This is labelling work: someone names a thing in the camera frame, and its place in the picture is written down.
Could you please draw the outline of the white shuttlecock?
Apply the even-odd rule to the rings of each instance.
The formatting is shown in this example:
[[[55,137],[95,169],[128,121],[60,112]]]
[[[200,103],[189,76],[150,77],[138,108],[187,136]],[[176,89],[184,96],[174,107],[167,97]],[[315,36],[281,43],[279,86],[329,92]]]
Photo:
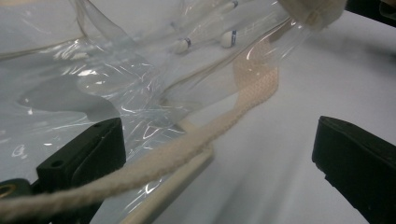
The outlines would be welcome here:
[[[185,37],[174,43],[173,52],[180,54],[187,51],[193,45],[219,37],[223,32],[223,25],[224,17],[220,15],[207,16],[201,19]]]
[[[238,5],[239,2],[237,0],[226,0],[217,5],[215,11],[219,14],[225,14],[238,7]]]
[[[220,45],[223,48],[232,48],[237,44],[246,44],[255,40],[259,36],[267,33],[274,25],[269,20],[255,21],[243,28],[234,29],[224,33],[220,38]]]

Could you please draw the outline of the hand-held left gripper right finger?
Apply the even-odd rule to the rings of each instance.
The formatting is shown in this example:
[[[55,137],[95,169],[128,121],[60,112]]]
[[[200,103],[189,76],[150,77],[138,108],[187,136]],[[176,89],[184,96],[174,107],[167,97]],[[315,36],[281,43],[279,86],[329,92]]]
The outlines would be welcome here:
[[[312,161],[370,224],[396,224],[396,146],[352,123],[322,116]]]

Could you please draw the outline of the transparent bag with beige trim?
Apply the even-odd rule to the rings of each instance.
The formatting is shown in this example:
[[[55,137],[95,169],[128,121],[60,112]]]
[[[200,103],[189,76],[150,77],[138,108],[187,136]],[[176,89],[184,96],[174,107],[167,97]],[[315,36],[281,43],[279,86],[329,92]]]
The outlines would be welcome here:
[[[121,28],[92,0],[0,0],[0,224],[144,224],[213,156],[213,142],[277,90],[279,63],[347,0],[133,0]],[[201,19],[219,37],[177,54]],[[274,27],[246,44],[221,36]],[[120,118],[126,162],[44,192],[36,168],[93,124]]]

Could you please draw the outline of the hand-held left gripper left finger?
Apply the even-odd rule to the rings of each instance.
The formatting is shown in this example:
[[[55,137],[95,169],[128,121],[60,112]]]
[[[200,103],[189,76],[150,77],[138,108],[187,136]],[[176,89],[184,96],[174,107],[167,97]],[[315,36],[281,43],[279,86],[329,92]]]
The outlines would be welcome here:
[[[38,186],[54,192],[83,186],[126,162],[120,118],[93,124],[36,168]]]

